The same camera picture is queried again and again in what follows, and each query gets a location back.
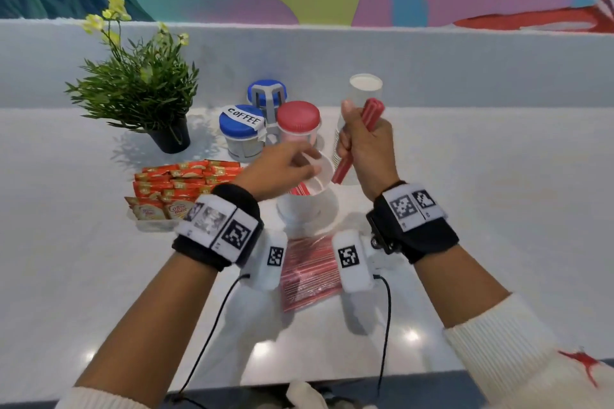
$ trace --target black wire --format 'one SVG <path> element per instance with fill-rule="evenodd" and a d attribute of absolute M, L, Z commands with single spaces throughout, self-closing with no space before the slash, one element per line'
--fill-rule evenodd
<path fill-rule="evenodd" d="M 390 285 L 383 276 L 373 275 L 373 278 L 383 281 L 386 285 L 386 291 L 388 293 L 388 318 L 386 319 L 386 334 L 384 335 L 384 352 L 382 352 L 382 366 L 380 367 L 380 377 L 378 379 L 378 397 L 380 397 L 382 378 L 384 378 L 384 365 L 386 364 L 386 350 L 388 349 L 388 333 L 390 332 L 390 319 L 392 317 L 392 296 L 390 294 Z"/>
<path fill-rule="evenodd" d="M 188 383 L 190 382 L 190 379 L 194 375 L 194 372 L 196 371 L 196 367 L 198 366 L 198 363 L 200 362 L 200 359 L 203 357 L 204 350 L 207 348 L 207 344 L 209 344 L 209 342 L 211 341 L 211 336 L 213 336 L 213 332 L 216 331 L 217 323 L 219 322 L 220 317 L 222 316 L 222 311 L 224 310 L 224 306 L 226 305 L 226 301 L 228 300 L 228 297 L 230 297 L 230 293 L 232 293 L 232 290 L 234 289 L 234 287 L 241 280 L 243 280 L 244 278 L 249 278 L 249 274 L 243 274 L 239 278 L 237 278 L 234 281 L 234 283 L 232 284 L 232 286 L 230 287 L 230 289 L 228 290 L 228 292 L 226 293 L 226 296 L 224 297 L 224 300 L 222 301 L 222 305 L 220 306 L 220 309 L 219 309 L 219 311 L 217 313 L 216 320 L 213 322 L 213 327 L 211 327 L 211 332 L 209 333 L 209 336 L 207 336 L 207 340 L 204 342 L 203 349 L 200 350 L 200 354 L 196 358 L 196 362 L 194 362 L 194 366 L 192 367 L 192 370 L 190 371 L 190 374 L 188 375 L 188 378 L 186 379 L 184 385 L 181 387 L 181 390 L 179 390 L 177 393 L 173 394 L 173 396 L 171 397 L 171 399 L 172 399 L 172 401 L 174 403 L 179 403 L 181 401 L 188 401 L 188 402 L 191 402 L 193 405 L 195 405 L 197 407 L 204 408 L 203 405 L 197 403 L 196 401 L 194 401 L 192 399 L 189 399 L 189 398 L 186 398 L 184 396 L 184 390 L 186 389 L 186 387 L 188 386 Z"/>

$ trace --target jar with blue lid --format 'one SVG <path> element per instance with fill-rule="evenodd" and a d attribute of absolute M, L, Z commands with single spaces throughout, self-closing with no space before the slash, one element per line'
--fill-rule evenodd
<path fill-rule="evenodd" d="M 229 105 L 220 114 L 220 131 L 228 143 L 230 157 L 238 162 L 250 162 L 264 149 L 265 117 L 251 105 Z"/>
<path fill-rule="evenodd" d="M 265 115 L 266 124 L 277 123 L 277 109 L 288 99 L 286 85 L 277 80 L 258 80 L 248 87 L 248 103 Z"/>

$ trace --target person's left hand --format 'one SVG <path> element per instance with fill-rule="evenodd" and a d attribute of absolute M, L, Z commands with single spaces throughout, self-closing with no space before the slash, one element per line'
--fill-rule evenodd
<path fill-rule="evenodd" d="M 281 196 L 322 170 L 318 165 L 310 165 L 303 152 L 309 157 L 320 158 L 320 152 L 306 141 L 267 146 L 233 184 L 249 191 L 257 201 Z"/>

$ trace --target black plant pot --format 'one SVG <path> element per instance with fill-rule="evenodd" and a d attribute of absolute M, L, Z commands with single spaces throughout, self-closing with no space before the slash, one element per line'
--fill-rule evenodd
<path fill-rule="evenodd" d="M 148 131 L 154 142 L 166 154 L 177 154 L 188 149 L 190 135 L 188 134 L 188 121 L 185 117 L 177 120 L 173 125 L 158 131 Z"/>

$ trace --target hand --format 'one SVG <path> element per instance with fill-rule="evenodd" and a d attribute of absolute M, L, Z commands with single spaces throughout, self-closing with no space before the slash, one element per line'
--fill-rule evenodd
<path fill-rule="evenodd" d="M 257 201 L 281 196 L 322 170 L 318 165 L 311 165 L 303 152 L 312 158 L 321 157 L 306 141 L 267 146 L 233 183 L 249 191 Z"/>
<path fill-rule="evenodd" d="M 362 122 L 361 112 L 362 109 L 357 108 L 351 100 L 342 102 L 342 115 L 346 125 L 339 135 L 337 153 L 341 158 L 349 152 L 352 153 L 362 191 L 373 201 L 400 178 L 394 159 L 390 122 L 378 120 L 370 133 Z"/>

